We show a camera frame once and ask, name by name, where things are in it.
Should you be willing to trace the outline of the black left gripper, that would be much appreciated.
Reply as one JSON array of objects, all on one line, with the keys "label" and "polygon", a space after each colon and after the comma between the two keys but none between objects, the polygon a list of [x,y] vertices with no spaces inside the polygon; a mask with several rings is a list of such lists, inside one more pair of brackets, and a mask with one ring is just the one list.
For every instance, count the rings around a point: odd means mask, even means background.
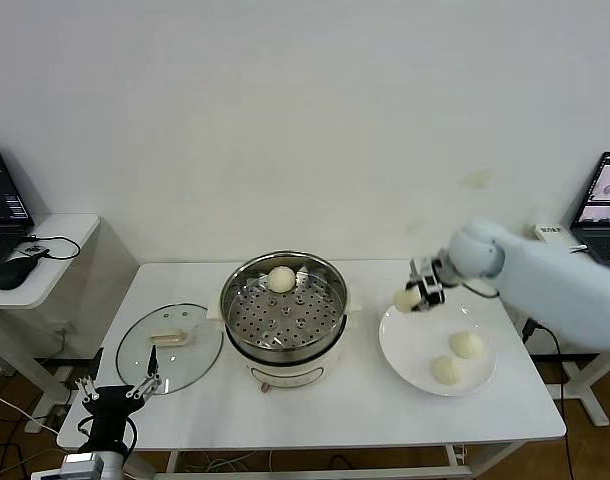
[{"label": "black left gripper", "polygon": [[145,405],[144,400],[154,395],[162,383],[157,347],[151,347],[146,374],[135,386],[107,386],[96,390],[95,381],[103,351],[103,347],[97,350],[86,373],[75,380],[75,385],[82,394],[84,408],[92,416],[89,439],[122,441],[129,416],[140,410]]}]

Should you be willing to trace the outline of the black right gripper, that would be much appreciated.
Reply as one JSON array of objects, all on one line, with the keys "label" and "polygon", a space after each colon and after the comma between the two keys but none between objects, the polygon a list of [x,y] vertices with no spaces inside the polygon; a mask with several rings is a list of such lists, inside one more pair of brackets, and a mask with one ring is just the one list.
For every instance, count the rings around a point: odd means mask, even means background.
[{"label": "black right gripper", "polygon": [[[418,256],[410,260],[410,275],[405,285],[405,290],[414,290],[417,282],[432,276],[437,284],[444,288],[455,286],[455,268],[446,253],[438,253],[435,256]],[[417,312],[431,310],[434,307],[432,301],[422,299],[416,306]]]}]

